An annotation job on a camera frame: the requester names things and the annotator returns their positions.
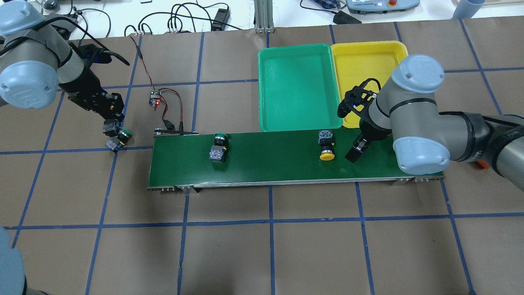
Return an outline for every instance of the red wire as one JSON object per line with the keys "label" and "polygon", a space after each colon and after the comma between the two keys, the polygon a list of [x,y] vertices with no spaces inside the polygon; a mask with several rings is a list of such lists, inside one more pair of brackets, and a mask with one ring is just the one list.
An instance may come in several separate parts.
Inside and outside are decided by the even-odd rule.
{"label": "red wire", "polygon": [[182,98],[180,97],[180,94],[178,94],[178,92],[176,90],[168,88],[168,87],[162,87],[162,88],[160,88],[158,90],[172,92],[172,93],[174,93],[178,97],[178,99],[180,101],[180,121],[183,122],[184,121],[184,110],[183,110],[183,107],[182,107]]}
{"label": "red wire", "polygon": [[166,118],[165,118],[165,115],[166,115],[166,112],[167,112],[167,110],[168,110],[169,107],[168,107],[168,105],[167,105],[167,101],[166,101],[166,99],[165,99],[162,95],[160,95],[160,99],[161,99],[161,100],[163,99],[163,101],[164,101],[164,111],[162,112],[162,120],[165,120],[165,119],[166,119]]}
{"label": "red wire", "polygon": [[153,87],[153,90],[155,90],[155,85],[153,84],[153,80],[151,79],[151,75],[149,74],[149,71],[147,70],[146,63],[144,62],[144,59],[140,58],[142,61],[142,64],[144,65],[144,69],[146,70],[146,74],[149,77],[149,82],[151,82],[151,87]]}

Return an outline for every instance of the power adapter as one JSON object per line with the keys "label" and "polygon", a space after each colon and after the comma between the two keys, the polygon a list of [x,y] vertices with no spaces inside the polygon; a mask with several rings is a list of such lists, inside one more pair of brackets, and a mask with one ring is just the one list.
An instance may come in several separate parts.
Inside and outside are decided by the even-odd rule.
{"label": "power adapter", "polygon": [[211,31],[223,31],[226,29],[226,24],[231,19],[231,12],[229,9],[220,8],[216,12],[215,19],[211,25]]}

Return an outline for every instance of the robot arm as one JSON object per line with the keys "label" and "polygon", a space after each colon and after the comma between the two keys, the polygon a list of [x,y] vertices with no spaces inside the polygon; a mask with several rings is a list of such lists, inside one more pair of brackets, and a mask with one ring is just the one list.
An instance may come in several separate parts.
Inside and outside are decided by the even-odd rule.
{"label": "robot arm", "polygon": [[338,115],[361,116],[361,134],[346,158],[356,162],[373,141],[392,134],[399,168],[408,174],[440,172],[450,161],[483,160],[524,191],[524,118],[439,113],[434,92],[443,80],[436,60],[413,55],[393,70],[378,95],[364,89],[367,81],[348,91]]}
{"label": "robot arm", "polygon": [[89,67],[100,57],[104,63],[109,63],[111,56],[129,63],[107,48],[90,45],[90,52],[82,52],[51,25],[42,26],[45,20],[25,1],[0,6],[0,35],[6,38],[0,52],[0,97],[16,107],[39,109],[53,102],[60,86],[80,107],[121,122],[122,97],[103,90]]}

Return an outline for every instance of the blue tape line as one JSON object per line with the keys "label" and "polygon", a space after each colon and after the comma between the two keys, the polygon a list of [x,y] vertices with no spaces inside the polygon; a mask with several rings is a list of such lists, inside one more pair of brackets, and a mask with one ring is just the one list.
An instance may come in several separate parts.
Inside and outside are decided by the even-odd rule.
{"label": "blue tape line", "polygon": [[397,38],[399,42],[402,42],[402,36],[400,35],[400,30],[398,29],[397,22],[393,22],[393,25],[395,26],[395,31],[397,32]]}
{"label": "blue tape line", "polygon": [[200,50],[198,53],[198,68],[196,72],[196,88],[195,88],[195,103],[193,106],[193,125],[191,126],[191,131],[195,131],[196,123],[197,123],[197,109],[198,109],[198,92],[200,89],[200,72],[202,70],[202,52],[204,51],[204,32],[202,32],[202,36],[200,37]]}
{"label": "blue tape line", "polygon": [[[524,212],[504,213],[472,213],[453,214],[453,218],[497,218],[497,217],[524,217]],[[392,220],[421,220],[421,219],[448,219],[450,215],[412,215],[412,216],[374,216],[364,217],[365,221],[392,221]],[[103,228],[140,228],[140,227],[177,227],[177,226],[222,226],[246,224],[277,224],[277,223],[320,223],[320,222],[360,222],[360,217],[340,218],[301,218],[301,219],[251,219],[229,220],[223,222],[167,222],[167,223],[131,223],[131,224],[104,224]],[[4,226],[5,229],[16,229],[17,226]],[[98,228],[97,224],[80,225],[26,225],[22,229],[68,229],[68,228]]]}
{"label": "blue tape line", "polygon": [[98,228],[98,224],[71,224],[71,225],[27,225],[22,229],[78,229],[78,228]]}
{"label": "blue tape line", "polygon": [[[138,48],[142,45],[142,36],[138,39]],[[135,80],[135,72],[136,72],[136,65],[138,63],[138,52],[135,53],[135,63],[133,64],[133,70],[131,71],[131,78],[129,79],[129,85],[127,86],[127,94],[126,94],[126,100],[124,102],[124,109],[122,110],[122,114],[126,114],[127,111],[127,105],[129,103],[129,96],[131,95],[131,89],[133,88],[133,80]],[[122,126],[124,126],[126,118],[122,120]]]}
{"label": "blue tape line", "polygon": [[[129,146],[124,147],[122,150],[152,150],[152,146]],[[66,149],[66,150],[47,150],[46,154],[59,154],[59,153],[84,153],[84,152],[109,152],[108,149],[103,147],[96,147],[92,149]],[[22,154],[41,154],[43,151],[16,151],[16,152],[0,152],[0,155],[22,155]]]}
{"label": "blue tape line", "polygon": [[130,223],[130,224],[104,224],[103,228],[140,228],[140,227],[176,227],[183,226],[182,222],[166,223]]}
{"label": "blue tape line", "polygon": [[258,79],[226,80],[226,81],[200,82],[200,85],[208,85],[208,84],[225,84],[225,83],[246,83],[246,82],[258,82]]}
{"label": "blue tape line", "polygon": [[128,86],[127,85],[122,85],[122,86],[106,86],[106,87],[102,87],[104,89],[117,89],[117,88],[127,88]]}
{"label": "blue tape line", "polygon": [[11,245],[12,248],[15,248],[16,243],[18,242],[18,236],[20,235],[20,231],[22,230],[22,224],[24,223],[24,219],[26,218],[27,209],[29,208],[29,203],[31,202],[32,194],[35,191],[36,181],[38,180],[38,175],[40,175],[40,169],[42,168],[43,159],[46,156],[46,150],[47,150],[47,147],[49,146],[49,141],[51,141],[51,135],[53,134],[54,125],[57,123],[58,113],[60,112],[60,107],[62,106],[63,99],[64,99],[64,92],[62,92],[62,94],[60,95],[60,101],[58,102],[57,110],[54,112],[53,122],[51,123],[51,127],[49,128],[49,133],[47,134],[46,145],[43,147],[42,156],[40,157],[40,161],[38,162],[38,167],[36,168],[35,178],[33,178],[31,189],[29,190],[29,194],[27,195],[26,204],[24,206],[24,210],[22,211],[22,216],[20,217],[20,222],[18,223],[15,237],[13,238],[13,244]]}
{"label": "blue tape line", "polygon": [[123,151],[136,151],[136,150],[152,150],[152,146],[125,146],[122,148]]}
{"label": "blue tape line", "polygon": [[[138,47],[140,47],[142,44],[142,36],[138,39]],[[133,85],[133,80],[135,79],[135,71],[136,71],[136,65],[138,63],[138,52],[135,53],[135,62],[133,63],[133,70],[131,71],[131,77],[129,79],[129,85],[127,86],[127,95],[126,100],[124,102],[124,110],[122,111],[122,114],[125,115],[127,110],[127,104],[129,103],[129,95],[131,93],[131,87]],[[115,168],[116,168],[116,161],[118,159],[118,154],[115,154],[113,157],[113,164],[111,165],[111,172],[109,173],[109,179],[107,180],[107,189],[105,192],[105,198],[104,198],[104,204],[102,206],[102,213],[100,214],[100,222],[98,226],[98,230],[96,231],[96,240],[95,245],[93,248],[93,256],[91,257],[91,265],[89,266],[89,274],[88,274],[88,281],[85,286],[85,295],[89,295],[89,290],[91,288],[91,280],[93,278],[93,270],[96,262],[96,253],[98,252],[98,246],[100,243],[100,236],[102,234],[102,229],[104,226],[104,218],[105,218],[105,211],[107,209],[107,198],[109,196],[109,193],[111,192],[111,185],[113,184],[113,175],[115,174]]]}
{"label": "blue tape line", "polygon": [[357,202],[358,202],[358,214],[360,216],[361,229],[362,229],[362,241],[364,243],[364,255],[366,256],[366,267],[367,267],[367,278],[369,280],[369,290],[371,295],[375,295],[375,285],[373,284],[373,273],[371,271],[371,260],[369,258],[369,248],[367,245],[367,235],[366,235],[366,224],[364,217],[364,209],[362,208],[362,198],[360,194],[360,186],[358,182],[355,183],[355,188],[357,191]]}
{"label": "blue tape line", "polygon": [[273,186],[268,189],[269,195],[269,259],[271,268],[271,295],[275,295],[275,224],[273,222]]}
{"label": "blue tape line", "polygon": [[359,217],[337,217],[337,218],[284,218],[274,219],[273,223],[319,223],[319,222],[359,222]]}
{"label": "blue tape line", "polygon": [[336,42],[335,42],[335,33],[333,32],[333,25],[329,25],[329,32],[331,34],[331,42],[333,44],[336,44]]}
{"label": "blue tape line", "polygon": [[454,214],[453,218],[521,217],[524,212]]}
{"label": "blue tape line", "polygon": [[178,262],[178,279],[177,279],[177,286],[178,291],[177,295],[180,295],[181,289],[182,289],[182,273],[183,268],[182,264],[184,262],[184,252],[185,252],[185,234],[187,232],[187,223],[188,223],[188,211],[189,211],[189,191],[185,194],[185,204],[184,204],[184,222],[182,226],[182,238],[180,241],[180,260]]}
{"label": "blue tape line", "polygon": [[462,262],[462,268],[464,269],[464,274],[466,275],[467,286],[470,290],[470,294],[475,295],[475,290],[473,289],[473,284],[471,283],[470,272],[467,268],[466,258],[464,257],[464,251],[462,249],[462,243],[460,242],[459,231],[457,230],[455,218],[453,218],[453,211],[451,210],[450,199],[448,198],[448,195],[447,195],[447,190],[446,190],[446,186],[444,185],[444,180],[440,180],[440,186],[442,187],[442,193],[444,194],[444,200],[446,201],[447,212],[450,215],[451,226],[453,227],[453,234],[455,235],[455,241],[457,243],[458,254],[460,255],[460,260]]}
{"label": "blue tape line", "polygon": [[41,154],[43,151],[14,151],[14,152],[0,152],[0,155],[24,155],[24,154]]}
{"label": "blue tape line", "polygon": [[[185,85],[196,85],[196,82],[179,82],[179,83],[159,83],[155,84],[156,87],[164,87],[164,86],[185,86]],[[151,87],[151,84],[139,84],[139,85],[133,85],[132,88],[144,88],[144,87]]]}
{"label": "blue tape line", "polygon": [[187,222],[187,226],[221,226],[221,225],[243,225],[243,224],[264,224],[269,223],[267,219],[253,219],[253,220],[233,220],[223,222]]}
{"label": "blue tape line", "polygon": [[93,248],[93,256],[91,257],[91,265],[89,266],[88,281],[85,286],[85,295],[89,294],[89,290],[91,288],[91,280],[93,278],[93,270],[94,270],[95,262],[96,262],[96,253],[98,252],[100,236],[102,234],[102,228],[104,225],[105,211],[107,209],[107,197],[109,196],[109,193],[111,191],[111,184],[113,182],[113,175],[115,173],[117,158],[118,158],[118,154],[115,154],[113,157],[113,164],[111,165],[111,172],[109,173],[109,180],[107,181],[107,190],[105,193],[104,204],[102,205],[102,213],[100,214],[100,222],[97,226],[98,230],[96,231],[96,240],[95,240],[95,246]]}
{"label": "blue tape line", "polygon": [[475,58],[475,62],[477,63],[478,69],[481,72],[482,79],[484,80],[484,83],[486,84],[486,87],[489,91],[489,95],[491,96],[493,103],[495,104],[495,108],[497,109],[498,114],[502,115],[500,106],[498,105],[497,99],[495,98],[495,95],[493,94],[491,86],[489,85],[488,79],[486,78],[486,74],[484,73],[484,69],[482,68],[481,61],[478,59],[477,52],[475,51],[475,48],[473,47],[473,43],[471,42],[470,36],[466,31],[466,27],[464,26],[464,22],[461,19],[459,19],[458,21],[460,22],[462,31],[464,32],[464,35],[466,36],[467,43],[470,46],[471,52],[473,53],[473,57]]}
{"label": "blue tape line", "polygon": [[445,70],[444,73],[478,73],[481,70],[479,69],[473,69],[473,70]]}
{"label": "blue tape line", "polygon": [[522,71],[524,68],[496,68],[496,69],[484,69],[485,72],[493,72],[493,71]]}
{"label": "blue tape line", "polygon": [[446,219],[449,215],[415,215],[415,216],[376,216],[365,217],[366,221],[385,221],[385,220],[419,220],[419,219]]}
{"label": "blue tape line", "polygon": [[84,153],[84,152],[109,152],[107,148],[97,147],[94,149],[68,149],[68,150],[49,150],[46,154],[58,154],[58,153]]}
{"label": "blue tape line", "polygon": [[95,268],[96,253],[98,252],[98,245],[100,243],[100,235],[102,234],[102,225],[104,224],[104,216],[105,216],[106,208],[107,208],[107,197],[104,198],[102,214],[100,215],[100,223],[98,225],[98,230],[96,231],[95,246],[93,248],[93,256],[91,256],[91,264],[89,266],[88,282],[85,286],[85,295],[89,295],[89,290],[91,288],[91,280],[93,279],[93,270]]}

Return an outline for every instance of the green conveyor belt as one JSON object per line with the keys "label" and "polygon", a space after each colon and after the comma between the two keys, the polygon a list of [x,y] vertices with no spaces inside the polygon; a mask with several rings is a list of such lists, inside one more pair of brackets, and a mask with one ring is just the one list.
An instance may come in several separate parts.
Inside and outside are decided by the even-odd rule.
{"label": "green conveyor belt", "polygon": [[[398,168],[391,137],[374,142],[353,164],[344,155],[360,130],[332,131],[336,157],[327,162],[319,159],[319,130],[228,134],[229,153],[225,163],[209,160],[214,141],[212,134],[158,136],[153,145],[148,187],[327,183],[413,177]],[[442,178],[442,173],[429,178]]]}

